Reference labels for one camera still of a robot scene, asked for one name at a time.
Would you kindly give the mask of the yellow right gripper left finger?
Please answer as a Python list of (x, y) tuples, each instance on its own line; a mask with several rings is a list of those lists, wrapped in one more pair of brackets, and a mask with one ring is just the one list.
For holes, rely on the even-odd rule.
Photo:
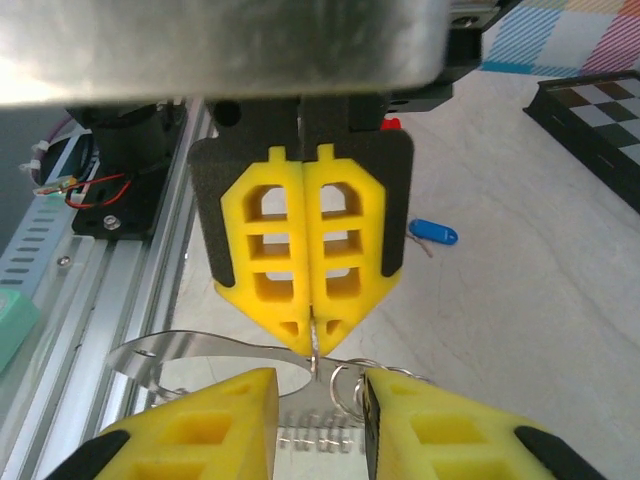
[(270, 479), (278, 416), (275, 369), (253, 369), (115, 422), (49, 476)]

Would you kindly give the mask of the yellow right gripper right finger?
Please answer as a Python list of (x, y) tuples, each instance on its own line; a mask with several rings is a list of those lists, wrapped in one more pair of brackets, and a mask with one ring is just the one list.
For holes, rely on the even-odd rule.
[(371, 479), (600, 479), (541, 425), (398, 372), (364, 373)]

